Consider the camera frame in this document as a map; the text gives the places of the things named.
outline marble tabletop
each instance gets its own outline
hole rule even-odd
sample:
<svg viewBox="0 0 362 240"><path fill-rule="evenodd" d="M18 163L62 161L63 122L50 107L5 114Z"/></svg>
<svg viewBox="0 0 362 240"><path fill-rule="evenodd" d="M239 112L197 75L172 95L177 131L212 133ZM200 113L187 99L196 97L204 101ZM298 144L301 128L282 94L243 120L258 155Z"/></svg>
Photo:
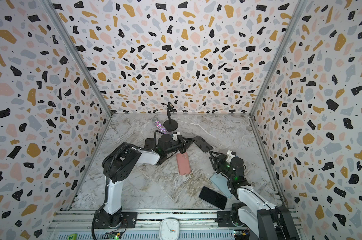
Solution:
<svg viewBox="0 0 362 240"><path fill-rule="evenodd" d="M98 150L97 156L74 200L74 209L97 209L103 203L105 177L102 161L122 142L144 146L146 138L157 129L151 119L161 122L166 114L116 114ZM259 147L250 126L249 116L231 114L173 114L183 137L201 136L215 152L232 150L244 159L245 178L266 200L276 203L274 189L262 160ZM206 209L216 208L199 199L203 186L217 189L210 177L214 174L209 153L195 144L187 150L192 172L179 175L175 155L162 165L137 164L124 182L122 207L124 209ZM226 208L239 202L228 199Z"/></svg>

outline side wall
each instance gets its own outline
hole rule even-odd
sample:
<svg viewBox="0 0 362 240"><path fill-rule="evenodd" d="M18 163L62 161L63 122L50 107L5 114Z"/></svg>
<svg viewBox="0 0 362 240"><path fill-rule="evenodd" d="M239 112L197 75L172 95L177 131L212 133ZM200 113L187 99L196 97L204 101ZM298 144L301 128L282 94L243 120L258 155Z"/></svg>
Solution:
<svg viewBox="0 0 362 240"><path fill-rule="evenodd" d="M297 1L53 2L113 112L245 113Z"/></svg>
<svg viewBox="0 0 362 240"><path fill-rule="evenodd" d="M309 1L254 120L308 239L362 240L362 1Z"/></svg>
<svg viewBox="0 0 362 240"><path fill-rule="evenodd" d="M0 239L42 239L106 114L38 1L0 2Z"/></svg>

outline white alarm clock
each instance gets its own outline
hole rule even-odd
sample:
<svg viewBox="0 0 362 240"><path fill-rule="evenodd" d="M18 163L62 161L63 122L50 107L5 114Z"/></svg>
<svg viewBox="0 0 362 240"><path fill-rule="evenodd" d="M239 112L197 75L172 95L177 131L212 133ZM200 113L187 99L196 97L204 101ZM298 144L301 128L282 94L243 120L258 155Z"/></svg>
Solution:
<svg viewBox="0 0 362 240"><path fill-rule="evenodd" d="M177 240L180 232L180 224L176 219L167 218L162 220L159 227L160 240Z"/></svg>

